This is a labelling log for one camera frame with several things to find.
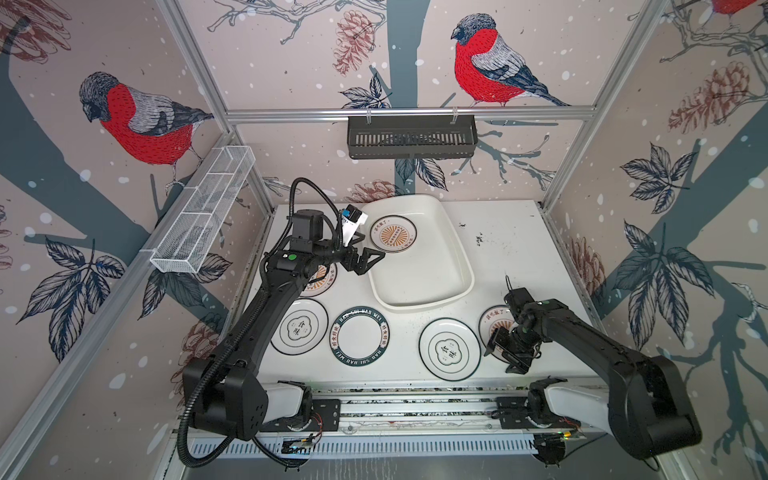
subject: white plate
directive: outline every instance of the white plate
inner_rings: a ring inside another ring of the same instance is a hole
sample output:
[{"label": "white plate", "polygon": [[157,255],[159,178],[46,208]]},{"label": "white plate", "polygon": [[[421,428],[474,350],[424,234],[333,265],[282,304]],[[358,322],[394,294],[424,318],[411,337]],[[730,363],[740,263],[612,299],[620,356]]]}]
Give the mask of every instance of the white plate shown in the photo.
[{"label": "white plate", "polygon": [[[336,281],[337,273],[338,273],[338,270],[336,269],[336,264],[331,263],[331,268],[330,268],[330,271],[328,272],[328,275],[326,275],[326,277],[320,280],[319,282],[310,283],[309,285],[307,285],[300,296],[302,298],[309,298],[311,296],[318,296],[321,293],[325,292],[331,287],[331,285],[333,285],[333,282]],[[312,278],[310,278],[310,280],[321,278],[325,274],[326,274],[326,266],[320,265],[320,267],[317,269],[317,273],[312,275]]]},{"label": "white plate", "polygon": [[480,365],[480,344],[475,334],[456,319],[441,318],[424,328],[419,354],[435,376],[458,382],[475,373]]},{"label": "white plate", "polygon": [[[512,315],[512,312],[506,305],[492,306],[480,317],[478,331],[480,332],[480,342],[483,351],[485,351],[485,346],[488,345],[488,341],[491,339],[493,332],[500,326],[506,327],[509,331],[512,331],[512,329],[517,326],[515,316]],[[493,350],[493,356],[502,362],[508,363],[502,356],[502,349],[498,347]]]},{"label": "white plate", "polygon": [[[386,309],[429,310],[472,290],[475,274],[439,200],[429,195],[401,195],[366,204],[362,211],[371,218],[404,217],[419,234],[409,249],[388,253],[368,272],[373,296]],[[376,248],[370,238],[366,245]]]},{"label": "white plate", "polygon": [[285,355],[301,355],[315,348],[328,330],[328,313],[316,300],[301,298],[288,308],[272,336],[272,346]]},{"label": "white plate", "polygon": [[366,366],[381,357],[389,345],[389,324],[378,310],[355,306],[331,325],[331,352],[348,366]]},{"label": "white plate", "polygon": [[407,250],[416,241],[416,225],[399,215],[379,218],[371,227],[371,241],[376,248],[387,253]]}]

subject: white wire basket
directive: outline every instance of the white wire basket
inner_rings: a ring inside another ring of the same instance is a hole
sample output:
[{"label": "white wire basket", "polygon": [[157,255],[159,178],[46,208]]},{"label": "white wire basket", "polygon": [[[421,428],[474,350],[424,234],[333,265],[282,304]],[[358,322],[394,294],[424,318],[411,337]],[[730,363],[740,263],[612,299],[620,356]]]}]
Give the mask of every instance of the white wire basket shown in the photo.
[{"label": "white wire basket", "polygon": [[150,261],[161,272],[196,273],[253,167],[250,147],[230,145],[194,188]]}]

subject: wire mesh basket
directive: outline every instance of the wire mesh basket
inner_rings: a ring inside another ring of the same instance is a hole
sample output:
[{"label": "wire mesh basket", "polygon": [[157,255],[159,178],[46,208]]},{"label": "wire mesh basket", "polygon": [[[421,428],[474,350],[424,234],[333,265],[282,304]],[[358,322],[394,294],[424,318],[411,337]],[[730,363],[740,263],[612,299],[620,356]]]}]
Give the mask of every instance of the wire mesh basket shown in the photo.
[{"label": "wire mesh basket", "polygon": [[161,272],[196,273],[253,167],[250,147],[221,149],[150,261]]},{"label": "wire mesh basket", "polygon": [[478,132],[474,115],[350,117],[349,157],[467,158],[475,154]]}]

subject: plate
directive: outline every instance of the plate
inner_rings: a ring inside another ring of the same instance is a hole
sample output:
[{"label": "plate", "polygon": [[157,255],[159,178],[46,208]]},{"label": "plate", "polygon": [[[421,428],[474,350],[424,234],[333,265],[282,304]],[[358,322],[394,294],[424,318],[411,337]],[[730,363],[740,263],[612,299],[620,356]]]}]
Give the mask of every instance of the plate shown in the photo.
[{"label": "plate", "polygon": [[389,345],[389,324],[378,310],[355,306],[333,321],[329,341],[331,352],[341,363],[370,365]]},{"label": "plate", "polygon": [[[510,332],[513,327],[517,326],[515,316],[512,315],[512,312],[506,305],[492,306],[480,317],[478,331],[480,332],[480,342],[483,351],[485,351],[485,346],[488,345],[488,341],[491,339],[491,334],[500,326],[506,327]],[[502,349],[498,347],[493,350],[493,356],[502,362],[508,363],[502,356]]]},{"label": "plate", "polygon": [[480,365],[480,344],[475,334],[456,319],[432,321],[419,337],[424,366],[449,382],[467,379]]},{"label": "plate", "polygon": [[416,241],[416,225],[399,215],[379,218],[371,227],[371,241],[387,253],[402,252]]},{"label": "plate", "polygon": [[301,355],[315,348],[328,330],[328,313],[317,300],[300,298],[288,308],[272,335],[272,346],[285,355]]},{"label": "plate", "polygon": [[316,278],[322,278],[323,275],[326,275],[326,277],[320,280],[319,282],[310,283],[309,285],[307,285],[300,296],[302,298],[308,298],[311,296],[318,296],[321,293],[325,292],[331,287],[331,285],[333,285],[333,282],[336,281],[337,272],[338,270],[336,269],[335,263],[331,263],[331,268],[330,268],[330,271],[328,272],[328,275],[326,275],[326,266],[320,265],[317,269],[317,273],[312,275],[312,278],[310,278],[310,280],[314,280]]}]

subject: white plastic basin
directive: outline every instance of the white plastic basin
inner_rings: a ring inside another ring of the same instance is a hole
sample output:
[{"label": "white plastic basin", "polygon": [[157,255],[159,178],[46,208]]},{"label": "white plastic basin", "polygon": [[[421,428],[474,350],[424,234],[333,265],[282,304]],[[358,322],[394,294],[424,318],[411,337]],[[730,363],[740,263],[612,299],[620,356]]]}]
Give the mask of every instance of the white plastic basin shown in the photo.
[{"label": "white plastic basin", "polygon": [[382,217],[399,215],[416,227],[413,245],[387,253],[369,272],[373,295],[396,312],[428,310],[456,301],[475,285],[475,274],[451,220],[439,200],[429,195],[402,195],[362,208],[369,215],[362,232],[366,246],[376,248],[371,227]]}]

